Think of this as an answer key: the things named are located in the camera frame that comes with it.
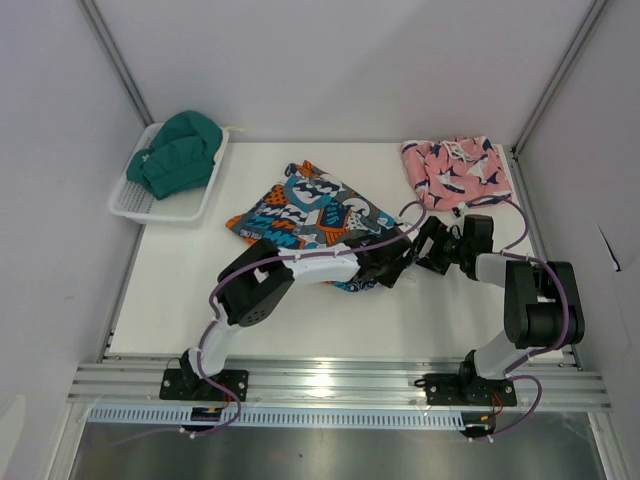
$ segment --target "white wall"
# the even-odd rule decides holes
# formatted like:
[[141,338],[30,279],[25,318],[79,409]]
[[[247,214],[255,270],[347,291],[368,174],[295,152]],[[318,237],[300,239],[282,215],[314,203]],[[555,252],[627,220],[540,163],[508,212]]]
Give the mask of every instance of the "white wall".
[[0,64],[0,412],[27,396],[5,478],[34,480],[133,240],[106,201],[142,125],[72,0],[3,0]]
[[640,478],[639,21],[640,3],[612,2],[523,152],[552,256],[576,269],[587,322],[579,351],[604,374],[631,478]]
[[591,0],[99,0],[156,120],[512,143]]

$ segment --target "white table surface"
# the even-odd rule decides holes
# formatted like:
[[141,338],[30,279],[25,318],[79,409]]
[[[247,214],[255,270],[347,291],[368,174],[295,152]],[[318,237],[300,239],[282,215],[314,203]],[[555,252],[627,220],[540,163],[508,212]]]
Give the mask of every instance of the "white table surface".
[[[111,354],[180,354],[197,343],[212,319],[208,296],[218,273],[247,248],[225,222],[253,206],[288,163],[303,160],[333,174],[391,215],[416,198],[405,180],[398,144],[229,144],[202,226],[198,230],[146,227]],[[506,163],[505,172],[511,179]],[[519,214],[508,205],[475,212],[494,216],[495,250],[522,232]],[[406,217],[415,220],[418,215],[416,207]],[[449,214],[440,216],[451,220]],[[532,247],[525,241],[514,251],[531,253]],[[457,266],[444,277],[412,266],[393,289],[378,286],[360,293],[327,284],[294,285],[268,319],[238,335],[231,354],[462,357],[500,331],[503,301],[501,289],[467,279]]]

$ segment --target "orange and blue garment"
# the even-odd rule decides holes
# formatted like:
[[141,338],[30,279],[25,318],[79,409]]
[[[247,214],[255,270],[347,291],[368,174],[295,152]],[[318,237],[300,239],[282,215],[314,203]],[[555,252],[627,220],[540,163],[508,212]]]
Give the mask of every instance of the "orange and blue garment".
[[[394,219],[333,175],[309,161],[287,165],[283,177],[244,215],[227,227],[253,244],[268,238],[278,247],[309,250],[381,234]],[[376,281],[333,282],[349,292]]]

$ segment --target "drawstring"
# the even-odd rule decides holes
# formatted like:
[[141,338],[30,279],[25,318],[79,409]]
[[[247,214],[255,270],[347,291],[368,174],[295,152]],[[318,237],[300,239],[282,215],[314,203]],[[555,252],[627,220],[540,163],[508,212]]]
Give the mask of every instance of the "drawstring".
[[458,158],[462,160],[464,163],[472,162],[473,160],[469,158],[467,152],[460,146],[460,142],[452,142],[451,140],[443,140],[442,145],[447,150],[447,153],[451,158]]

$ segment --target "white plastic basket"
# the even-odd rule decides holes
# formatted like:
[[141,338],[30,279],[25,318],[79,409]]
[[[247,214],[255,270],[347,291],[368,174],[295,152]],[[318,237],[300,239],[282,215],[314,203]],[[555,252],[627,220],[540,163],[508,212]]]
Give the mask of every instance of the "white plastic basket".
[[222,129],[222,143],[215,156],[215,165],[206,188],[196,188],[187,192],[171,195],[163,200],[156,200],[142,185],[127,180],[127,168],[138,150],[149,148],[151,141],[164,123],[149,125],[136,148],[131,153],[129,161],[109,197],[109,211],[120,217],[127,217],[142,224],[168,225],[175,227],[197,227],[202,221],[204,211],[211,195],[213,183],[218,176],[224,150],[229,141],[229,131]]

